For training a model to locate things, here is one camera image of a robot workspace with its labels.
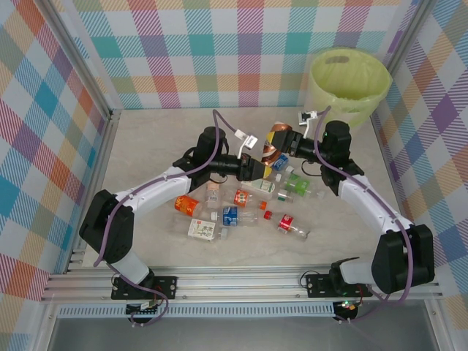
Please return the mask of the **grey metal shelf panel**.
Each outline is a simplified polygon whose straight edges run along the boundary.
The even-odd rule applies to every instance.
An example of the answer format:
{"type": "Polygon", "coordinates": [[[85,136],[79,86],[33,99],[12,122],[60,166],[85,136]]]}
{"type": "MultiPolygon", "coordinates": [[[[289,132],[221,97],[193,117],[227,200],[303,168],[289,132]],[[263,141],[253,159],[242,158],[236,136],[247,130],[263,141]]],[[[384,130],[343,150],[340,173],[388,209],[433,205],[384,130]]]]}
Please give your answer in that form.
{"type": "Polygon", "coordinates": [[[427,322],[384,318],[360,327],[325,318],[167,318],[147,328],[124,319],[60,319],[48,351],[439,351],[427,322]]]}

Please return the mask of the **green label plastic bottle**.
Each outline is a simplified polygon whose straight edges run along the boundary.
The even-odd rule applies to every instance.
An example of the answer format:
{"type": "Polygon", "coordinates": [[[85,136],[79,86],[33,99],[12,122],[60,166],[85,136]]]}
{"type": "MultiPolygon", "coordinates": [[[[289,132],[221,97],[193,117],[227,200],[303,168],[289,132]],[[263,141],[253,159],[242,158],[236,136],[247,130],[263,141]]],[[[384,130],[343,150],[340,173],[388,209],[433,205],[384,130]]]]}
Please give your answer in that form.
{"type": "Polygon", "coordinates": [[[295,199],[323,199],[325,197],[324,191],[317,190],[311,181],[294,173],[282,177],[279,180],[279,188],[293,192],[295,194],[295,199]]]}

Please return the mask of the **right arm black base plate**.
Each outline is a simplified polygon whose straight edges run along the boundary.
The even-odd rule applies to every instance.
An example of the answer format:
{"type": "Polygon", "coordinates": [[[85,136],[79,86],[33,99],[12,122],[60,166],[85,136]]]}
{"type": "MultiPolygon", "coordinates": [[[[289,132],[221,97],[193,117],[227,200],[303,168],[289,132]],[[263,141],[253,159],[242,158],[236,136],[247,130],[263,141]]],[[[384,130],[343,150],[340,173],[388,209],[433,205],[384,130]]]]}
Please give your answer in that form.
{"type": "Polygon", "coordinates": [[[308,274],[305,277],[309,298],[360,298],[372,297],[367,287],[362,284],[346,284],[337,290],[327,274],[308,274]]]}

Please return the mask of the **green white milk carton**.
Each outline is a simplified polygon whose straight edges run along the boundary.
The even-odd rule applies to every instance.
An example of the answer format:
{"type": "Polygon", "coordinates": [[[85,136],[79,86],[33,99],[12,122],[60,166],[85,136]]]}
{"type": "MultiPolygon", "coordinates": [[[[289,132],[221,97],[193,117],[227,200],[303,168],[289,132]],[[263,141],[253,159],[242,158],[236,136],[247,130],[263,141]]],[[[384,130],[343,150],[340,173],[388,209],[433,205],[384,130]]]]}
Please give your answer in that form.
{"type": "Polygon", "coordinates": [[[242,181],[241,188],[262,195],[272,195],[275,192],[276,186],[271,181],[257,179],[255,181],[242,181]]]}

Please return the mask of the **clear bottle small green label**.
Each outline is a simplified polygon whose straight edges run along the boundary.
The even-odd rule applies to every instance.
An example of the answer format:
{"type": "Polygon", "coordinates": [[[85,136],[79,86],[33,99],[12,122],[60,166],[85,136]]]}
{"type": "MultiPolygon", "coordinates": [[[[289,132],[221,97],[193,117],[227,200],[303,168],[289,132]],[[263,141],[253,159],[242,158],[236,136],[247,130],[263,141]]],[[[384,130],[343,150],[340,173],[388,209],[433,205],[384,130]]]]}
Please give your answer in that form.
{"type": "Polygon", "coordinates": [[[283,203],[293,203],[295,200],[295,194],[286,189],[278,188],[272,193],[272,198],[283,203]]]}

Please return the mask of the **aluminium frame post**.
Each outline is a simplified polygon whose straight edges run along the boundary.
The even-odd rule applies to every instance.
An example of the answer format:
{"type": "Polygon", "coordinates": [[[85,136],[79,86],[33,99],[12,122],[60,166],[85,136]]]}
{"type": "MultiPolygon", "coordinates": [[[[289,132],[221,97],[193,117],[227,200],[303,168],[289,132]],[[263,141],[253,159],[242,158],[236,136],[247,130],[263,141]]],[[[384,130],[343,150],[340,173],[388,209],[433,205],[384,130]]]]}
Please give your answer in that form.
{"type": "Polygon", "coordinates": [[[425,24],[438,0],[418,0],[411,15],[404,26],[403,32],[396,41],[396,47],[391,57],[388,59],[387,69],[394,76],[399,67],[407,57],[412,44],[416,40],[418,33],[425,24]]]}
{"type": "Polygon", "coordinates": [[[124,106],[76,7],[78,0],[35,0],[99,109],[118,121],[124,106]]]}

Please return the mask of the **bin with yellow-green bag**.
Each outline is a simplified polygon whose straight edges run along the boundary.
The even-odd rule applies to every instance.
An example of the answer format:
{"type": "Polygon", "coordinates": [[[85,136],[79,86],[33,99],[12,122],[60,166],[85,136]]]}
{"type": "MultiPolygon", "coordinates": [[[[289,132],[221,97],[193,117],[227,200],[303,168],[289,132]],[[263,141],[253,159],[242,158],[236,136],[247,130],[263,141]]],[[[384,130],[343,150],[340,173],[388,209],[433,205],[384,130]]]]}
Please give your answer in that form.
{"type": "Polygon", "coordinates": [[[320,112],[330,106],[326,121],[339,119],[357,128],[387,96],[392,82],[384,64],[370,53],[331,48],[312,60],[304,107],[320,112]]]}

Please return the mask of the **long ribbed blue label bottle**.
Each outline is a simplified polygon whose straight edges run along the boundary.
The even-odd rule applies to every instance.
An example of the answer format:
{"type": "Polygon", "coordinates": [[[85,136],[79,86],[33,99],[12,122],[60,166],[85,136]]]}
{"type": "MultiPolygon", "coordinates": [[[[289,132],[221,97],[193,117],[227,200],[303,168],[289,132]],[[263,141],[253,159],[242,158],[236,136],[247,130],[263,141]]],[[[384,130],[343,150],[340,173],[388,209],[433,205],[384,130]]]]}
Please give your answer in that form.
{"type": "Polygon", "coordinates": [[[253,227],[258,223],[258,213],[237,206],[225,206],[211,212],[211,220],[223,227],[253,227]]]}

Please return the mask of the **orange-red sleeve bottle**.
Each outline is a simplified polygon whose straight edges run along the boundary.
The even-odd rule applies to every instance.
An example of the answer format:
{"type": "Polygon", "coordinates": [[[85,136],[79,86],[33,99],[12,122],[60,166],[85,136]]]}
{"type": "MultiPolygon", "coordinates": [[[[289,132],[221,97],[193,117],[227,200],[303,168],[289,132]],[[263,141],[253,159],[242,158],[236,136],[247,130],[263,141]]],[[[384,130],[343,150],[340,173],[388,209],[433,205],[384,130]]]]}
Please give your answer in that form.
{"type": "Polygon", "coordinates": [[[188,195],[177,197],[174,209],[193,219],[209,220],[211,218],[211,211],[206,208],[205,204],[188,195]]]}

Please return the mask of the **orange cap red label bottle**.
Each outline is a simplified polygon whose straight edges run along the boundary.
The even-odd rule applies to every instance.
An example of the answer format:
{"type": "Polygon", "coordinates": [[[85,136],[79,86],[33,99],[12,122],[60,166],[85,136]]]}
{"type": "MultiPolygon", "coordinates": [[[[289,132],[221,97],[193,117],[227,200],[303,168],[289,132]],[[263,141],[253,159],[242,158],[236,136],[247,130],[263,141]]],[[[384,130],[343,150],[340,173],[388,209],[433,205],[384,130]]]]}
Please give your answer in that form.
{"type": "Polygon", "coordinates": [[[241,208],[257,208],[265,210],[268,204],[266,201],[260,199],[256,195],[253,195],[251,192],[237,188],[228,188],[227,190],[224,190],[223,197],[228,203],[241,208]]]}

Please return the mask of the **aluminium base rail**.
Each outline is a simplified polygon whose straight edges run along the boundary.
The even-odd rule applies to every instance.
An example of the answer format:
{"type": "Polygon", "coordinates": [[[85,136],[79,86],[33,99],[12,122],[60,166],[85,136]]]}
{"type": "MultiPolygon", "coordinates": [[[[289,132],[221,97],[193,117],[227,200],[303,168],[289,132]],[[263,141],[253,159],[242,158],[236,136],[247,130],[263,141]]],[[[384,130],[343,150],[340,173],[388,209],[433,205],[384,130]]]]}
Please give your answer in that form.
{"type": "MultiPolygon", "coordinates": [[[[175,302],[293,302],[306,301],[299,285],[309,271],[326,273],[328,265],[154,267],[156,275],[176,276],[175,302]]],[[[42,303],[111,303],[108,268],[71,264],[63,274],[48,279],[42,303]]]]}

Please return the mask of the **right aluminium frame post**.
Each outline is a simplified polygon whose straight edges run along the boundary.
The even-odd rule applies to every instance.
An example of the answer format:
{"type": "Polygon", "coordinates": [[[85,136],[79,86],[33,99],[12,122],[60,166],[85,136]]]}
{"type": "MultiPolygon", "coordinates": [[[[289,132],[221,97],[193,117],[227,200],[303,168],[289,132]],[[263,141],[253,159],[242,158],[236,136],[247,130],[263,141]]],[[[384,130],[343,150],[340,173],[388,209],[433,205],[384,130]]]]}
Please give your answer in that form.
{"type": "Polygon", "coordinates": [[[388,59],[387,69],[394,76],[399,67],[407,57],[412,44],[416,40],[418,33],[425,24],[438,0],[418,0],[411,15],[404,26],[403,32],[396,41],[396,47],[391,57],[388,59]]]}

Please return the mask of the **left aluminium frame post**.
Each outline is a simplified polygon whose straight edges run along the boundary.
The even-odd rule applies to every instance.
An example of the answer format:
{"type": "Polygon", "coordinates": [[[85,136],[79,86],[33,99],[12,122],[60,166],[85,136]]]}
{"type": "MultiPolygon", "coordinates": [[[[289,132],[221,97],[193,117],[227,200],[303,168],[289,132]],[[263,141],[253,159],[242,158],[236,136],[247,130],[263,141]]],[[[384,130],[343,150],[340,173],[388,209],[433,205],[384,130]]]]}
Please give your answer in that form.
{"type": "Polygon", "coordinates": [[[118,121],[124,106],[76,7],[78,0],[35,0],[99,109],[118,121]]]}

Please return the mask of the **small clear white label bottle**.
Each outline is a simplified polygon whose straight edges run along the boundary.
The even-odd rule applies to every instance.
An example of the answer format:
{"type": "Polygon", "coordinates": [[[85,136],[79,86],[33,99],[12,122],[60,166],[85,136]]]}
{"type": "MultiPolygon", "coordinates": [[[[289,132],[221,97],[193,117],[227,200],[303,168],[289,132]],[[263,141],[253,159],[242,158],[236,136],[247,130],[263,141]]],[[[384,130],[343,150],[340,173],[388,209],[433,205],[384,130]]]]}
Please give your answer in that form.
{"type": "Polygon", "coordinates": [[[207,208],[217,209],[220,206],[219,184],[212,181],[207,183],[205,191],[205,204],[207,208]]]}

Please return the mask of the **left aluminium table edge rail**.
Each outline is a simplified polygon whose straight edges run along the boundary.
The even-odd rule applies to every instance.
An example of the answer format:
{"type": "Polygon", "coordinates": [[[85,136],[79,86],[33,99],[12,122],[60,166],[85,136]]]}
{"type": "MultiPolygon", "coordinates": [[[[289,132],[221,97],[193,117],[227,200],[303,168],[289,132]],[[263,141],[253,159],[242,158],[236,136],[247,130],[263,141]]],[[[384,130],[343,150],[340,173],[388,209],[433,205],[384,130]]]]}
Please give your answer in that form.
{"type": "Polygon", "coordinates": [[[67,273],[69,264],[72,262],[72,256],[74,254],[77,254],[80,257],[78,259],[79,264],[81,264],[83,261],[83,255],[84,251],[86,250],[87,243],[79,235],[80,226],[86,217],[87,210],[91,205],[94,195],[102,188],[122,112],[122,109],[112,110],[107,116],[102,135],[102,142],[94,160],[90,183],[83,199],[83,208],[80,212],[77,229],[72,236],[72,240],[70,241],[70,246],[67,249],[60,274],[67,273]]]}

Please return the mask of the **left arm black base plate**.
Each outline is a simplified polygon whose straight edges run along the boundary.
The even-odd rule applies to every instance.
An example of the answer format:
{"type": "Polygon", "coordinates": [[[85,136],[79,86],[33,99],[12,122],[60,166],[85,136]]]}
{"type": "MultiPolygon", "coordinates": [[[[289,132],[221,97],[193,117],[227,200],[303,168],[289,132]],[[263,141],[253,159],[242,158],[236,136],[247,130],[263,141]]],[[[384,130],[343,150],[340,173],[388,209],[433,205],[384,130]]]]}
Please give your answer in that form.
{"type": "MultiPolygon", "coordinates": [[[[155,276],[143,281],[145,287],[163,293],[169,300],[176,296],[176,276],[155,276]]],[[[125,282],[120,276],[112,279],[112,300],[153,300],[155,294],[143,291],[125,282]]]]}

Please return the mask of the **square white orange label bottle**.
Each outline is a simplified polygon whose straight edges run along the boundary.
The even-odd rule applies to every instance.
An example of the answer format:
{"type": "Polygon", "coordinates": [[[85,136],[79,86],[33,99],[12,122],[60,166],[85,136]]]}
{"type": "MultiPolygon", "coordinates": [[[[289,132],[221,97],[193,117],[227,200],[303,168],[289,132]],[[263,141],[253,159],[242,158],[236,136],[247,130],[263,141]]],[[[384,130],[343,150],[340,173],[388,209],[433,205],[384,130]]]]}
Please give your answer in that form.
{"type": "Polygon", "coordinates": [[[217,222],[192,219],[187,235],[193,239],[212,243],[214,241],[227,239],[228,233],[228,228],[221,226],[217,222]]]}

